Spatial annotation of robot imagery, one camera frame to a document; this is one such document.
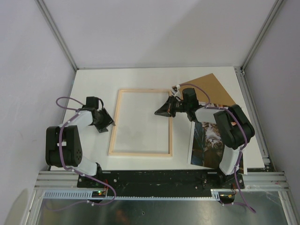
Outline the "white wooden picture frame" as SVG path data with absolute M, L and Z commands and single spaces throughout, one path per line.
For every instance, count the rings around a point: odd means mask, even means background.
M 168 89 L 120 89 L 108 155 L 172 157 L 173 120 L 154 114 L 170 94 Z

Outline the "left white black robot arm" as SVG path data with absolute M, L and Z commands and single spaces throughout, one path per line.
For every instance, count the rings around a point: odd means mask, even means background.
M 66 122 L 48 127 L 46 130 L 45 160 L 49 166 L 64 168 L 87 177 L 87 182 L 97 188 L 103 184 L 101 166 L 83 156 L 80 132 L 93 126 L 99 133 L 108 131 L 114 120 L 104 108 L 103 100 L 98 97 L 86 97 L 81 108 L 69 108 L 74 115 Z

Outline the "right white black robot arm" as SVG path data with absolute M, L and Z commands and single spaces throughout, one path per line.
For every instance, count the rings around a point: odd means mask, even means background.
M 155 115 L 175 117 L 186 113 L 192 122 L 188 159 L 192 165 L 217 170 L 221 188 L 233 183 L 239 170 L 243 149 L 255 135 L 254 128 L 239 105 L 213 106 L 197 99 L 195 89 L 186 88 L 182 97 L 175 88 Z

